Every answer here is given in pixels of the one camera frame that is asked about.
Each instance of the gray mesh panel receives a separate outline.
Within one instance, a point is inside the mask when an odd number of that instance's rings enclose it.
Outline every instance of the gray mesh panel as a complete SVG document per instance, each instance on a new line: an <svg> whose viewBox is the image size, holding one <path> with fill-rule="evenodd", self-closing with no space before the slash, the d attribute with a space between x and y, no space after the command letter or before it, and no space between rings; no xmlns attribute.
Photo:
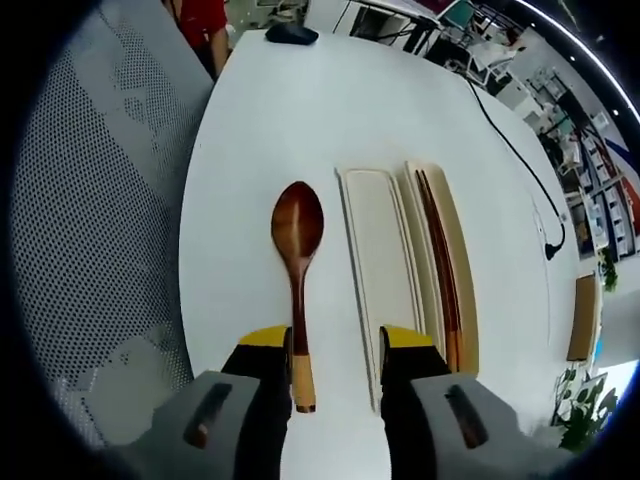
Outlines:
<svg viewBox="0 0 640 480"><path fill-rule="evenodd" d="M107 0L52 66L12 198L18 299L51 391L125 443L192 379L178 232L211 80L158 0Z"/></svg>

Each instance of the white table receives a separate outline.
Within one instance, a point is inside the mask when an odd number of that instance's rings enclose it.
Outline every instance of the white table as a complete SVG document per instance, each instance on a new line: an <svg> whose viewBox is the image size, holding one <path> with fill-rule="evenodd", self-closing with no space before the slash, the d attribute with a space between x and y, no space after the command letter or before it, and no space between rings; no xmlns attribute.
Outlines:
<svg viewBox="0 0 640 480"><path fill-rule="evenodd" d="M366 8L371 8L373 10L382 11L384 13L391 13L392 15L398 15L400 17L405 17L408 22L414 24L413 32L408 36L403 38L399 45L403 46L407 43L407 47L404 48L405 51L412 52L416 55L424 53L423 46L424 42L427 41L429 35L432 34L433 29L437 28L440 25L438 19L449 10L454 3L452 2L445 10L443 10L440 14L436 14L431 9L425 7L424 5L414 1L414 0L348 0L347 4L344 6L342 13L339 17L338 22L336 23L333 32L342 31L342 32L351 32L354 21L357 20L357 14L353 13L348 15L349 19L346 21L350 21L350 25L347 29L344 27L341 28L341 23L343 21L343 17L345 13L348 12L349 8L353 5L362 6ZM399 33L396 32L387 32L387 35L395 35Z"/></svg>
<svg viewBox="0 0 640 480"><path fill-rule="evenodd" d="M384 425L369 403L334 169L431 161L449 179L467 243L479 378L516 408L525 426L550 414L553 375L565 365L573 320L575 234L567 225L565 247L547 263L538 225L557 241L555 216L468 86L428 61L361 39L321 34L315 45L300 47L270 44L263 35L246 33L230 57L189 167L179 270L194 374L220 369L246 333L291 322L288 278L270 220L282 190L306 181L325 215L306 286L318 410L293 413L283 478L390 478ZM531 129L480 95L568 214Z"/></svg>

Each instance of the white tray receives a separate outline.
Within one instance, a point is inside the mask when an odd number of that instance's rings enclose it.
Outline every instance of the white tray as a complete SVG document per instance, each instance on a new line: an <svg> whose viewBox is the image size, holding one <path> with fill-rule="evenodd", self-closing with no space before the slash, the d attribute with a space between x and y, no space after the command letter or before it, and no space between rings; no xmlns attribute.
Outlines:
<svg viewBox="0 0 640 480"><path fill-rule="evenodd" d="M371 403L379 411L380 327L424 333L424 312L396 180L384 170L338 172L351 247Z"/></svg>

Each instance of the shelf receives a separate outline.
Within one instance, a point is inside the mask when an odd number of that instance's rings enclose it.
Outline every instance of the shelf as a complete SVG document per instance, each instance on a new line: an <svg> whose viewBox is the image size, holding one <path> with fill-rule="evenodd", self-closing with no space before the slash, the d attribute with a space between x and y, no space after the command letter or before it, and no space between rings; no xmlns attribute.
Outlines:
<svg viewBox="0 0 640 480"><path fill-rule="evenodd" d="M589 158L591 159L591 161L593 162L593 165L596 168L604 168L604 162L602 161L602 158L600 157L600 154L597 151L595 153L589 153Z"/></svg>
<svg viewBox="0 0 640 480"><path fill-rule="evenodd" d="M621 240L625 238L624 225L621 221L616 221L613 217L611 218L613 222L613 231L616 232L616 239Z"/></svg>
<svg viewBox="0 0 640 480"><path fill-rule="evenodd" d="M618 252L627 252L627 253L621 253L620 254L621 257L628 255L629 245L626 240L619 240L617 242L616 247L618 248Z"/></svg>
<svg viewBox="0 0 640 480"><path fill-rule="evenodd" d="M600 205L600 208L604 208L606 203L606 199L604 198L604 193L599 193L593 198L593 201ZM609 251L611 252L611 258L613 262L616 263L620 260L620 256L618 255L618 242L614 241L616 238L615 233L613 232L613 222L611 221L611 216L609 215L609 209L604 209L606 212L604 215L605 224L607 227L607 236L609 237Z"/></svg>
<svg viewBox="0 0 640 480"><path fill-rule="evenodd" d="M596 144L591 138L586 137L583 140L583 143L585 148L587 149L587 152L589 152L589 155L592 155L594 152L596 153L598 152L598 149L596 148Z"/></svg>
<svg viewBox="0 0 640 480"><path fill-rule="evenodd" d="M593 166L593 163L591 162L591 158L589 157L589 153L587 152L587 149L584 147L584 143L582 141L580 141L580 158L582 159L582 166L583 166L584 172L588 172L589 177L591 179L590 186L592 188L599 187L602 182L600 181L598 172L596 168Z"/></svg>
<svg viewBox="0 0 640 480"><path fill-rule="evenodd" d="M609 150L606 144L604 143L604 141L602 140L602 138L600 137L600 135L597 133L590 133L588 129L585 129L583 131L583 134L588 134L588 136L586 136L583 141L585 143L594 145L595 152L592 153L592 157L597 155L597 160L594 161L592 159L594 164L599 165L600 162L602 162L602 164L605 166L605 168L609 172L610 177L615 177L616 175L620 174L621 170L618 168L615 162L611 159L611 156L609 155Z"/></svg>
<svg viewBox="0 0 640 480"><path fill-rule="evenodd" d="M601 168L596 167L596 173L598 174L598 180L600 180L600 183L605 183L608 180L611 180L611 175L609 175L609 172L604 168L604 166Z"/></svg>
<svg viewBox="0 0 640 480"><path fill-rule="evenodd" d="M582 185L582 188L584 188L585 190L587 188L593 188L593 182L591 181L591 176L589 175L588 170L580 174L579 180L580 180L580 185Z"/></svg>
<svg viewBox="0 0 640 480"><path fill-rule="evenodd" d="M626 255L635 255L636 250L637 250L637 245L636 245L636 238L635 238L635 230L633 228L633 222L631 220L631 214L629 213L629 203L627 202L627 197L625 195L624 192L624 187L622 186L621 182L617 182L614 186L616 193L618 194L619 197L619 203L618 205L620 206L620 211L621 216L622 216L622 224L624 225L625 228L625 238L627 239L627 241L629 242L628 245L628 249L627 252L624 254Z"/></svg>
<svg viewBox="0 0 640 480"><path fill-rule="evenodd" d="M611 220L614 223L622 221L622 212L619 205L614 205L613 207L609 205L609 211L611 212Z"/></svg>
<svg viewBox="0 0 640 480"><path fill-rule="evenodd" d="M617 193L618 192L616 191L615 187L608 188L604 191L604 196L607 199L607 203L609 203L609 206L620 201Z"/></svg>

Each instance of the person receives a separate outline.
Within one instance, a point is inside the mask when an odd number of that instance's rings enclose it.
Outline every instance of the person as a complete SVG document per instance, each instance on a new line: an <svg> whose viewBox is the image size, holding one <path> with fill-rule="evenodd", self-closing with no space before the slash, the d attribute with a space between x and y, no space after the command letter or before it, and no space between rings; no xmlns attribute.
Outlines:
<svg viewBox="0 0 640 480"><path fill-rule="evenodd" d="M224 0L163 0L204 68L216 80L229 58Z"/></svg>

